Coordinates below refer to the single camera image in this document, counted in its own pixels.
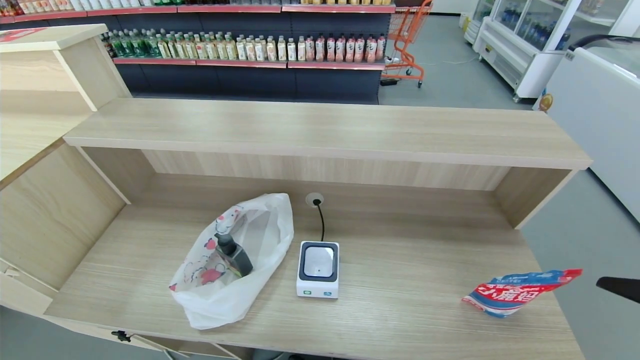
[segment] red shelf edge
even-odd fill
[[[324,61],[290,61],[287,65],[290,69],[332,69],[332,70],[384,70],[384,63],[336,63]]]
[[[179,13],[279,13],[280,5],[183,5],[178,6]]]
[[[395,5],[282,5],[283,12],[395,13]]]
[[[141,6],[139,8],[89,10],[87,11],[86,16],[127,15],[132,13],[175,13],[175,12],[178,12],[177,6]]]
[[[286,69],[287,62],[271,61],[243,61],[243,60],[196,60],[196,65],[231,66],[231,67],[267,67],[272,69]]]
[[[113,58],[114,64],[196,65],[192,59]]]
[[[86,17],[86,12],[48,12],[48,13],[34,13],[27,15],[16,16],[15,22],[24,21],[36,21],[36,20],[51,20],[51,19],[70,19],[74,17]]]

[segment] glass door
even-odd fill
[[[582,0],[556,50],[567,50],[572,43],[589,35],[609,34],[628,0]]]
[[[515,30],[526,4],[527,0],[501,1],[495,13],[495,20],[510,30]]]
[[[532,0],[515,33],[538,50],[542,50],[553,32],[567,0]]]
[[[474,12],[474,21],[482,22],[482,19],[489,16],[493,4],[494,0],[480,0],[476,7],[476,12]]]

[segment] gray floor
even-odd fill
[[[435,64],[424,66],[422,89],[412,80],[381,88],[381,104],[531,108],[514,104],[512,89],[486,63],[471,60],[476,56],[462,39],[455,17],[430,17],[412,52],[420,63]],[[524,234],[542,268],[584,269],[582,277],[558,289],[556,296],[586,359],[637,359],[640,305],[595,286],[601,276],[638,277],[637,223],[597,179],[581,172],[526,225]],[[164,359],[159,352],[90,338],[7,309],[1,309],[0,326],[2,360]],[[267,360],[274,353],[257,355],[257,360]]]

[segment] bottle cap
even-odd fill
[[[218,239],[218,246],[224,255],[231,256],[236,252],[237,244],[233,236],[229,234],[215,234],[215,237]]]

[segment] black bottle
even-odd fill
[[[249,275],[253,270],[253,265],[242,246],[236,244],[229,234],[216,234],[215,237],[218,239],[216,251],[227,263],[229,270],[240,277]]]

